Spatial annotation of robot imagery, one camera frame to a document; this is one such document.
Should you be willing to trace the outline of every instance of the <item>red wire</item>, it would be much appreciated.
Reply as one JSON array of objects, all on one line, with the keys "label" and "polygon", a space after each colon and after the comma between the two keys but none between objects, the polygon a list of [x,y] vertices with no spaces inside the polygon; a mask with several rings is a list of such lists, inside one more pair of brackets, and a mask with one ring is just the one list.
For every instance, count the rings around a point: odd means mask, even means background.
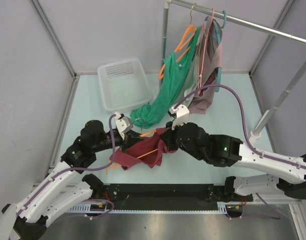
[{"label": "red wire", "polygon": [[105,195],[106,199],[109,200],[108,193],[107,193],[107,192],[104,192],[103,194]]},{"label": "red wire", "polygon": [[247,204],[247,200],[246,200],[245,197],[242,197],[242,202],[245,202],[245,203],[242,204],[242,206],[245,206]]}]

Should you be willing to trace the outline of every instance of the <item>wire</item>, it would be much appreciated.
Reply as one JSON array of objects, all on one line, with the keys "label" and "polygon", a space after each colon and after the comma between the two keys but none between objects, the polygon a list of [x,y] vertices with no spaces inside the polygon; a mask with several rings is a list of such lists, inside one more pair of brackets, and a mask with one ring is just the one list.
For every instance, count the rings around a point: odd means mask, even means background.
[{"label": "wire", "polygon": [[256,193],[256,195],[258,196],[258,198],[272,211],[274,212],[277,216],[268,216],[268,215],[261,215],[261,214],[250,214],[250,215],[245,215],[245,216],[238,216],[238,217],[230,217],[228,214],[226,215],[230,220],[235,220],[235,219],[248,219],[248,218],[265,218],[265,219],[274,219],[274,220],[280,220],[282,218],[281,214],[279,214],[279,212],[272,207],[271,205],[269,205],[258,193]]},{"label": "wire", "polygon": [[246,203],[247,203],[247,200],[246,200],[246,198],[245,197],[242,197],[241,198],[242,199],[242,204],[241,205],[232,205],[232,206],[226,206],[228,209],[230,208],[230,209],[238,209],[238,208],[241,208],[241,207],[243,207],[243,206],[245,206],[246,205]]},{"label": "wire", "polygon": [[106,212],[104,212],[104,213],[101,213],[100,215],[98,215],[98,216],[91,216],[90,217],[90,220],[91,219],[98,219],[98,218],[101,218],[101,217],[103,217],[103,216],[106,216],[107,214],[109,214],[112,210],[114,210],[114,208],[115,208],[115,205],[114,205],[114,203],[112,202],[112,201],[110,201],[110,200],[108,200],[108,199],[87,199],[86,201],[88,201],[88,202],[91,202],[91,201],[96,201],[96,202],[107,202],[107,203],[109,203],[111,206],[112,206],[112,208],[111,209],[109,209],[108,211],[106,211]]},{"label": "wire", "polygon": [[267,154],[262,154],[261,152],[256,150],[256,148],[253,147],[253,145],[251,144],[251,142],[249,141],[248,136],[247,136],[246,124],[245,124],[245,114],[244,114],[244,108],[243,108],[243,105],[242,105],[242,101],[239,98],[239,96],[237,95],[237,93],[233,89],[229,88],[228,86],[225,86],[225,85],[222,85],[222,84],[205,85],[205,86],[203,86],[201,88],[198,88],[198,89],[192,91],[191,93],[189,93],[174,108],[175,109],[178,108],[178,106],[180,106],[186,99],[188,99],[190,96],[192,96],[193,94],[197,93],[198,91],[201,91],[201,90],[207,89],[207,88],[215,88],[215,87],[224,88],[224,89],[230,91],[235,96],[236,100],[238,101],[238,105],[239,105],[239,108],[241,110],[242,126],[243,126],[243,133],[244,133],[245,141],[246,141],[247,145],[249,146],[249,148],[254,153],[256,153],[259,156],[262,156],[262,157],[265,157],[265,158],[268,158],[268,159],[271,159],[271,160],[274,160],[274,161],[278,161],[278,162],[281,162],[281,163],[289,164],[289,165],[296,166],[298,168],[302,168],[302,169],[306,170],[306,166],[297,164],[297,163],[292,162],[292,161],[288,161],[288,160],[280,159],[280,158],[277,158],[277,157],[274,157],[274,156],[270,156],[270,155],[267,155]]},{"label": "wire", "polygon": [[[108,168],[110,165],[113,164],[113,162],[115,161],[115,137],[114,137],[114,133],[113,133],[113,127],[112,127],[112,119],[115,117],[116,115],[113,114],[109,117],[109,122],[108,122],[108,125],[109,125],[109,132],[110,132],[110,135],[111,135],[111,139],[112,139],[112,149],[113,149],[113,154],[112,154],[112,160],[110,163],[106,164],[105,166],[101,166],[101,167],[98,167],[98,168],[85,168],[85,167],[70,167],[68,169],[65,169],[65,170],[62,170],[60,172],[58,172],[57,174],[55,174],[53,177],[52,177],[52,181],[54,179],[56,179],[58,176],[60,176],[61,174],[65,173],[65,172],[69,172],[69,171],[90,171],[90,172],[95,172],[95,171],[100,171],[100,170],[103,170],[105,168]],[[45,187],[48,186],[49,183],[52,182],[51,180],[47,181],[43,186],[41,186],[40,189],[38,189],[38,191],[36,191],[36,193],[23,205],[22,209],[20,209],[17,213],[17,216],[19,216],[26,208],[27,206],[45,189]]]},{"label": "wire", "polygon": [[245,206],[247,204],[247,199],[245,197],[242,197],[242,201],[244,200],[245,203],[242,204],[242,206]]},{"label": "wire", "polygon": [[98,218],[101,218],[101,217],[107,215],[108,213],[110,213],[110,212],[111,212],[112,210],[114,210],[114,208],[115,208],[114,204],[113,204],[111,201],[107,200],[107,199],[87,199],[87,200],[85,200],[85,201],[83,201],[83,202],[91,202],[91,201],[106,202],[106,204],[109,203],[109,204],[112,206],[112,208],[109,209],[108,211],[104,212],[104,213],[100,213],[100,214],[97,215],[97,216],[87,216],[86,214],[74,214],[74,215],[71,215],[71,214],[70,214],[70,215],[67,216],[67,217],[63,217],[62,219],[58,219],[58,220],[54,221],[54,222],[52,223],[52,225],[53,225],[53,224],[57,224],[57,223],[59,223],[59,222],[61,222],[61,221],[63,221],[63,220],[71,219],[71,218],[74,218],[74,217],[80,217],[80,216],[81,216],[81,217],[89,217],[90,220],[92,220],[92,219],[98,219]]},{"label": "wire", "polygon": [[156,129],[155,130],[152,130],[152,131],[149,131],[149,132],[145,132],[145,133],[143,133],[143,134],[140,134],[139,136],[140,137],[144,137],[144,136],[147,136],[147,135],[149,135],[149,134],[153,134],[153,133],[155,133],[156,132]]}]

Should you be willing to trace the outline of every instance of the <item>dark red cloth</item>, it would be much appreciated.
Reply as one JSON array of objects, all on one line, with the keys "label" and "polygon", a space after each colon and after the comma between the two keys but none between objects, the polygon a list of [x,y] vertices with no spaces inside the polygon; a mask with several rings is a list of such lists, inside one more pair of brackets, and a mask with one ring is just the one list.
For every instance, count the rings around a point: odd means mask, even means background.
[{"label": "dark red cloth", "polygon": [[[144,140],[126,149],[126,152],[122,152],[121,149],[118,149],[115,154],[115,162],[120,164],[124,170],[127,170],[139,163],[144,163],[151,169],[155,165],[161,166],[163,153],[176,152],[170,152],[164,141],[160,139],[159,135],[164,132],[165,128],[157,128],[156,133],[154,133],[153,136],[149,138],[146,137]],[[152,152],[146,156],[141,157],[140,159],[137,158],[155,149],[158,149],[158,151]]]}]

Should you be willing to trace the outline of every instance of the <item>clothing rack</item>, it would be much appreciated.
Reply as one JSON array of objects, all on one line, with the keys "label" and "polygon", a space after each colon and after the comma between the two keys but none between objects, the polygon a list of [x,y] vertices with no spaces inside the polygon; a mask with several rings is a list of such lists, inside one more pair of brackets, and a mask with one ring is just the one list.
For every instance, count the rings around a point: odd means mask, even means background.
[{"label": "clothing rack", "polygon": [[[165,52],[166,52],[166,36],[167,36],[167,23],[168,23],[168,10],[170,7],[170,4],[175,4],[184,8],[188,8],[197,12],[201,12],[207,15],[212,15],[213,14],[213,10],[197,5],[197,4],[193,4],[187,1],[182,1],[182,0],[165,0],[164,1],[164,17],[163,17],[163,38],[162,38],[162,63],[161,65],[163,66],[164,64],[164,60],[165,60]],[[220,19],[224,19],[224,14],[223,13],[219,13],[219,12],[214,12],[214,17],[220,18]],[[254,30],[260,31],[260,32],[265,32],[267,34],[270,34],[272,36],[278,36],[281,38],[285,38],[288,40],[292,40],[301,44],[306,45],[306,39],[294,36],[293,34],[287,34],[281,31],[278,31],[274,28],[270,28],[270,27],[266,27],[260,24],[256,24],[250,21],[245,21],[242,20],[240,18],[235,18],[232,16],[227,15],[226,16],[226,20],[236,23],[238,25],[242,25],[244,27],[249,27],[252,28]],[[273,116],[273,114],[277,111],[277,109],[279,108],[279,106],[282,104],[282,102],[286,99],[286,97],[288,96],[288,94],[292,91],[292,89],[294,88],[294,86],[298,83],[298,81],[301,79],[301,77],[304,75],[304,73],[306,72],[306,61],[303,63],[303,65],[299,68],[299,70],[297,71],[297,73],[295,74],[295,76],[293,77],[293,79],[290,81],[290,83],[288,84],[288,86],[286,87],[286,89],[284,90],[284,92],[279,96],[279,98],[276,100],[276,102],[274,103],[274,105],[270,108],[270,110],[266,111],[266,113],[263,115],[262,119],[260,120],[260,122],[258,123],[258,125],[256,126],[256,128],[254,130],[251,131],[251,136],[254,139],[258,139],[260,138],[260,132],[262,131],[262,129],[265,127],[265,125],[267,124],[267,122],[270,120],[270,118]]]}]

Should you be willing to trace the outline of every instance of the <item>purple tube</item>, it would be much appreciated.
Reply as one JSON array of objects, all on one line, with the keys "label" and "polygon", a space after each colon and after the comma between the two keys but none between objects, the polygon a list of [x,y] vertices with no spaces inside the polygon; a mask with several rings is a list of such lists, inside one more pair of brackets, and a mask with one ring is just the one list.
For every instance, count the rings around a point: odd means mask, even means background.
[{"label": "purple tube", "polygon": [[[262,156],[262,153],[259,152],[258,150],[256,150],[256,148],[254,148],[252,146],[252,144],[250,143],[250,141],[248,139],[247,131],[246,131],[246,124],[245,124],[244,108],[243,108],[241,99],[239,98],[239,96],[237,95],[237,93],[233,89],[231,89],[231,88],[229,88],[229,87],[227,87],[225,85],[221,85],[221,84],[206,85],[206,86],[203,86],[201,88],[198,88],[198,89],[192,91],[190,94],[188,94],[186,97],[184,97],[174,108],[175,109],[178,108],[178,106],[181,105],[186,99],[188,99],[190,96],[192,96],[193,94],[197,93],[198,91],[204,90],[204,89],[208,89],[208,88],[215,88],[215,87],[220,87],[220,88],[229,90],[235,96],[236,100],[238,101],[239,108],[241,110],[243,133],[244,133],[245,141],[246,141],[247,145],[249,146],[249,148],[252,149],[252,151],[254,153],[256,153],[257,155]],[[287,161],[287,160],[280,159],[280,158],[277,158],[277,157],[274,157],[274,156],[269,156],[269,155],[266,155],[266,154],[264,154],[263,157],[271,159],[271,160],[274,160],[274,161],[278,161],[278,162],[281,162],[281,163],[285,163],[285,164],[289,164],[289,165],[292,165],[292,166],[296,166],[296,167],[299,167],[299,168],[302,168],[302,169],[306,170],[306,166],[298,165],[296,163],[293,163],[292,161]]]},{"label": "purple tube", "polygon": [[[100,171],[103,170],[105,168],[108,168],[110,165],[112,165],[115,161],[115,138],[114,138],[114,133],[113,133],[113,127],[112,127],[112,119],[113,117],[115,117],[116,115],[113,114],[109,117],[109,132],[112,138],[112,149],[113,149],[113,154],[112,154],[112,161],[108,164],[106,164],[105,166],[101,166],[98,168],[85,168],[85,167],[71,167],[65,170],[62,170],[60,172],[58,172],[57,174],[55,174],[52,178],[55,179],[57,178],[59,175],[67,172],[67,171],[89,171],[89,172],[93,172],[93,171]],[[24,204],[24,208],[27,208],[27,206],[41,193],[41,191],[43,191],[45,189],[45,187],[47,187],[47,185],[50,183],[51,181],[47,181],[28,201],[27,203]],[[19,212],[17,213],[17,216],[19,216],[24,210],[20,209]]]}]

